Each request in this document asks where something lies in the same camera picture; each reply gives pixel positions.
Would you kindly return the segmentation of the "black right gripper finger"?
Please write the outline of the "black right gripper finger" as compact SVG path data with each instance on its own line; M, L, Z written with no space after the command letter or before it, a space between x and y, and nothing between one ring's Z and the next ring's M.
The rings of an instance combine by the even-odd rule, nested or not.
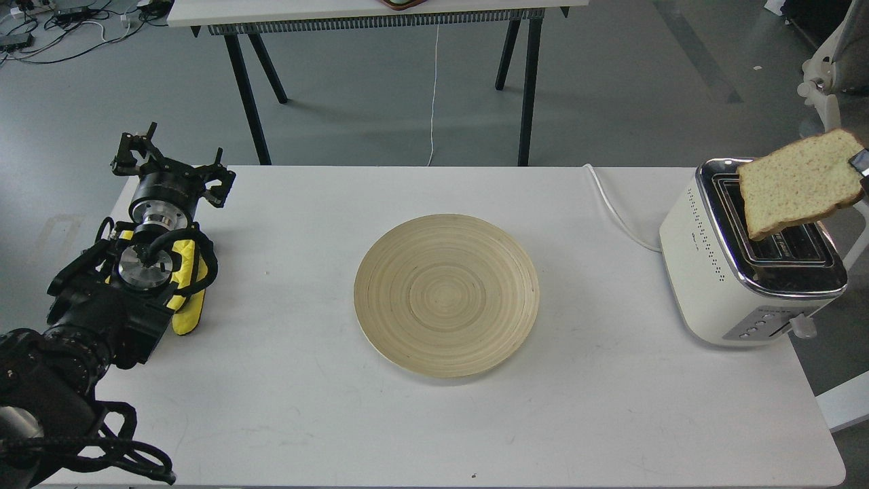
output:
M869 153L868 149L862 149L862 151L858 151L849 159L849 164L853 167L854 170L859 173L859 184L861 185L861 189L864 195L868 198L869 195Z

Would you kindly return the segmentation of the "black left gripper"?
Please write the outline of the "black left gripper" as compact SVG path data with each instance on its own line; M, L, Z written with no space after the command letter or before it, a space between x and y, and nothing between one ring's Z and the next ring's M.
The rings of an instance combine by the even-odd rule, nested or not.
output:
M164 164L164 155L153 145L158 123L146 133L124 132L111 171L119 177L139 177L128 214L137 225L192 225L200 198L221 209L225 206L236 173L221 163L223 148L215 152L214 163L195 168L186 164Z

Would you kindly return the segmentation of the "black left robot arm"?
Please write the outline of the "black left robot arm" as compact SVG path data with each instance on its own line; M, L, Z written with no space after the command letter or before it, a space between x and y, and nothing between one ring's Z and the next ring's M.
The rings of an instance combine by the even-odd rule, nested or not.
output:
M130 220L103 220L92 247L52 279L45 332L2 335L3 488L112 467L176 482L170 457L134 439L133 406L98 400L96 385L112 366L146 363L170 326L198 324L219 263L193 217L202 199L223 207L236 174L222 151L200 166L165 157L155 130L123 133L111 163L115 175L138 179Z

